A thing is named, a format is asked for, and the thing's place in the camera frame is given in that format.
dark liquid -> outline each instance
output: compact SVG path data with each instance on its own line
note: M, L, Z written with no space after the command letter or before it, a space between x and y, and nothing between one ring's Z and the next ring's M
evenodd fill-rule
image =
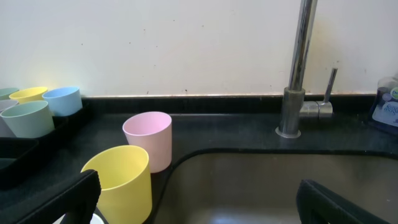
M372 105L372 108L369 112L368 115L368 120L369 120L369 125L380 129L381 131L385 131L394 135L398 136L398 127L389 125L389 124L384 124L382 122L379 121L375 121L373 120L372 116L374 113L374 110L377 109L381 109L383 107L383 105L386 103L385 100L383 100L383 95L385 93L390 93L390 91L388 90L388 88L386 87L380 87L377 89L377 95L376 95L376 99L374 100L374 103Z

yellow cup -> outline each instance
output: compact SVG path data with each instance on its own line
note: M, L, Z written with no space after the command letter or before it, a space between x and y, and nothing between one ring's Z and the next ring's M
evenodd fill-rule
M43 93L47 91L47 87L33 87L25 90L19 90L9 97L12 100L17 100L19 104L27 103L30 101L43 100Z
M98 208L110 224L143 223L152 210L148 153L138 146L118 146L90 159L82 172L98 172Z

sink basin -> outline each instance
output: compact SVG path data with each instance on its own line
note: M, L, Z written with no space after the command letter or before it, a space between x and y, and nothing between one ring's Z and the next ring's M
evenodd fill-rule
M312 179L398 223L398 161L374 156L214 153L170 176L156 224L301 223L295 197Z

green cup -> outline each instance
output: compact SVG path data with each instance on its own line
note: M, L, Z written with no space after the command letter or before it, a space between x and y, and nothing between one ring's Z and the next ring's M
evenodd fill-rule
M19 91L17 88L3 88L0 89L0 100L9 100L11 93L15 93L16 91Z
M39 138L55 129L49 104L43 100L13 106L0 116L18 138Z

bottle label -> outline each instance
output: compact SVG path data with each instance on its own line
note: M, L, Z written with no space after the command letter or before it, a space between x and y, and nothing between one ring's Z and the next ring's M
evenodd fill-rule
M395 88L393 88L393 89L391 90L391 96L392 96L394 99L398 100L398 87L395 87Z
M390 124L395 127L398 127L398 102L393 102L393 101L386 102L381 108L381 110L380 109L374 110L372 118L384 124Z

